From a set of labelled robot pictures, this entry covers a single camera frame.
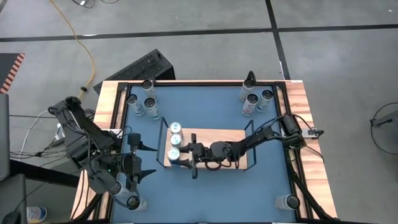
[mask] blue tabletop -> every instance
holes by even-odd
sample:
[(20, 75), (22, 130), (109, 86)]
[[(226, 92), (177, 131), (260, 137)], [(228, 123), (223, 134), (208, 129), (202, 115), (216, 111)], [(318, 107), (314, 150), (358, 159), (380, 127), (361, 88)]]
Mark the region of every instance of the blue tabletop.
[[(257, 86), (259, 96), (268, 86)], [(276, 105), (271, 103), (264, 113), (253, 112), (250, 117), (241, 113), (238, 86), (159, 86), (157, 106), (168, 124), (177, 121), (183, 128), (244, 129), (251, 119), (257, 128), (277, 116)], [(143, 103), (146, 96), (140, 86), (134, 86)], [(157, 148), (160, 120), (148, 114), (137, 117), (127, 109), (126, 126), (141, 133), (141, 140)], [(122, 152), (129, 152), (124, 140)], [(242, 170), (199, 169), (198, 178), (192, 179), (186, 168), (165, 169), (156, 160), (156, 153), (138, 151), (142, 169), (157, 169), (138, 185), (142, 198), (148, 201), (143, 211), (130, 211), (114, 204), (111, 221), (114, 223), (186, 223), (186, 222), (292, 222), (293, 211), (275, 207), (275, 198), (291, 194), (282, 144), (269, 141), (256, 148), (257, 164)]]

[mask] black box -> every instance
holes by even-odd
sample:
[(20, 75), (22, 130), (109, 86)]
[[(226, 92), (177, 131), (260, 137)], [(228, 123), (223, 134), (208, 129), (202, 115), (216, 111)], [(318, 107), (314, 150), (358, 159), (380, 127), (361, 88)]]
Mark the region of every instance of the black box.
[[(175, 80), (173, 65), (157, 49), (136, 60), (106, 80)], [(102, 82), (94, 91), (100, 94)]]

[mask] yellow cable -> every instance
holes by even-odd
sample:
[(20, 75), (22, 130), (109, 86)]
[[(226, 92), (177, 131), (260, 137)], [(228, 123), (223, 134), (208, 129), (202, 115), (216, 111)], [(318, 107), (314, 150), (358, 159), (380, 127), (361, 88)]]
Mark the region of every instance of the yellow cable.
[[(87, 81), (85, 88), (87, 88), (87, 86), (93, 81), (94, 77), (95, 77), (95, 65), (94, 65), (94, 58), (91, 55), (90, 51), (87, 49), (87, 47), (80, 42), (80, 40), (77, 38), (77, 35), (75, 33), (75, 30), (73, 29), (72, 25), (70, 25), (68, 19), (65, 17), (65, 15), (63, 15), (63, 13), (61, 12), (61, 10), (58, 8), (58, 6), (55, 4), (55, 2), (53, 0), (50, 0), (51, 4), (55, 7), (55, 9), (61, 14), (61, 16), (63, 17), (63, 19), (65, 20), (65, 22), (67, 22), (69, 28), (72, 30), (73, 35), (75, 36), (76, 41), (87, 51), (88, 56), (90, 56), (91, 59), (91, 65), (93, 67), (93, 73), (91, 74), (90, 79)], [(84, 91), (80, 91), (80, 94), (78, 96), (78, 98), (80, 99), (80, 97), (82, 96), (82, 94), (84, 93)]]

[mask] black floor stripe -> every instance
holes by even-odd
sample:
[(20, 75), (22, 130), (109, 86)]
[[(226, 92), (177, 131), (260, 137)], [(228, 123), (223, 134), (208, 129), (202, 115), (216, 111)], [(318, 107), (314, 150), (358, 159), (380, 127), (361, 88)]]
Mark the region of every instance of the black floor stripe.
[(290, 80), (289, 69), (287, 68), (287, 62), (285, 58), (284, 48), (282, 46), (282, 41), (280, 40), (278, 26), (276, 24), (274, 10), (272, 9), (271, 0), (266, 0), (269, 21), (271, 22), (271, 28), (273, 30), (274, 40), (276, 44), (276, 51), (278, 52), (278, 57), (280, 65), (282, 66), (282, 74), (286, 80)]
[(361, 26), (326, 26), (326, 27), (286, 27), (278, 28), (278, 32), (311, 32), (311, 31), (337, 31), (337, 30), (370, 30), (370, 29), (396, 29), (398, 24), (361, 25)]
[[(257, 34), (262, 32), (272, 32), (271, 28), (241, 28), (241, 29), (214, 29), (214, 30), (185, 30), (171, 32), (140, 32), (127, 34), (96, 34), (78, 35), (80, 40), (94, 39), (114, 39), (132, 37), (170, 37), (182, 35), (213, 35), (213, 34)], [(0, 38), (0, 42), (24, 42), (24, 41), (51, 41), (51, 40), (75, 40), (72, 35), (52, 36), (52, 37), (10, 37)]]

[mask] metal bracket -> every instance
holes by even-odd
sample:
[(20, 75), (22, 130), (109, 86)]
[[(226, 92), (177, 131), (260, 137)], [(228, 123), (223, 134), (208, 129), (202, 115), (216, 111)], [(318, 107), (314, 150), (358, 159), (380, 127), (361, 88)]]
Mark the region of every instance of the metal bracket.
[[(319, 139), (319, 136), (321, 136), (324, 133), (324, 130), (318, 130), (317, 128), (303, 128), (302, 129), (303, 133), (302, 136), (305, 139)], [(284, 130), (280, 130), (281, 134), (283, 137), (286, 137), (286, 134), (284, 133)]]

